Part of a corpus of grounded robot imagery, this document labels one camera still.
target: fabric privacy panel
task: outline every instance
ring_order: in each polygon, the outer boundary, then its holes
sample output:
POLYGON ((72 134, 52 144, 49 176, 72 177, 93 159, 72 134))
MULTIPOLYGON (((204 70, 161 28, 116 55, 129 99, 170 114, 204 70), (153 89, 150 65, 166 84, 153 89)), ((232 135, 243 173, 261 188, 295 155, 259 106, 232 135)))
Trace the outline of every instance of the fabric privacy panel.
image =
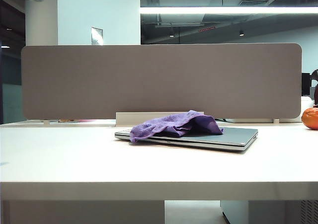
POLYGON ((297 44, 27 46, 28 119, 113 119, 116 112, 204 111, 216 118, 294 118, 297 44))

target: white desk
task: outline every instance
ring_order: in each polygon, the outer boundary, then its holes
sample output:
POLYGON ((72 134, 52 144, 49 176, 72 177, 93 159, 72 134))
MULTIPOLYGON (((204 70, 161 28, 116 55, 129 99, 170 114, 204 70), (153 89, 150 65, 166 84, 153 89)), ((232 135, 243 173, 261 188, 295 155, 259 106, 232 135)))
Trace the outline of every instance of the white desk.
POLYGON ((125 128, 0 128, 3 200, 318 199, 318 131, 303 124, 256 128, 244 153, 133 146, 125 128))

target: silver laptop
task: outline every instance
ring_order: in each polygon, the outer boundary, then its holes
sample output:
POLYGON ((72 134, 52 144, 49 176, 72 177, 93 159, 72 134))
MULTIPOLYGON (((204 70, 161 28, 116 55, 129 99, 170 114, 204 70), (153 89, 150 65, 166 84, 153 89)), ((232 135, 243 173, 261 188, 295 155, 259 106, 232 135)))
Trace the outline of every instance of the silver laptop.
MULTIPOLYGON (((200 147, 209 149, 225 149, 231 151, 246 150, 256 139, 258 130, 245 128, 224 129, 223 135, 207 135, 198 133, 189 133, 183 137, 167 137, 162 134, 144 139, 138 142, 154 142, 166 145, 200 147)), ((116 132, 115 137, 122 140, 130 139, 130 130, 116 132)))

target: orange object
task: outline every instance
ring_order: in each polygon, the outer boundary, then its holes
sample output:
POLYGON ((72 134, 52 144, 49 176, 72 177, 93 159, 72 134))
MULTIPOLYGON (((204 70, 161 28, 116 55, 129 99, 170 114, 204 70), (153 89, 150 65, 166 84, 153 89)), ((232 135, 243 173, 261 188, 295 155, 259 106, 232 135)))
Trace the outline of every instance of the orange object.
POLYGON ((310 129, 318 130, 318 108, 308 108, 302 115, 302 122, 310 129))

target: white pillar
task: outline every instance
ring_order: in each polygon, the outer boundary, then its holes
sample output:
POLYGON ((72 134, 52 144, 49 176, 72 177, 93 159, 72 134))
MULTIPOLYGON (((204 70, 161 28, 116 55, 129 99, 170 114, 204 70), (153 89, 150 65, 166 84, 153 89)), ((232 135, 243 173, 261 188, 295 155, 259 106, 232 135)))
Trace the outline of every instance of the white pillar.
POLYGON ((104 45, 140 44, 140 0, 43 0, 26 3, 27 45, 90 45, 91 27, 104 45))
POLYGON ((58 1, 28 0, 25 3, 26 45, 58 44, 58 1))

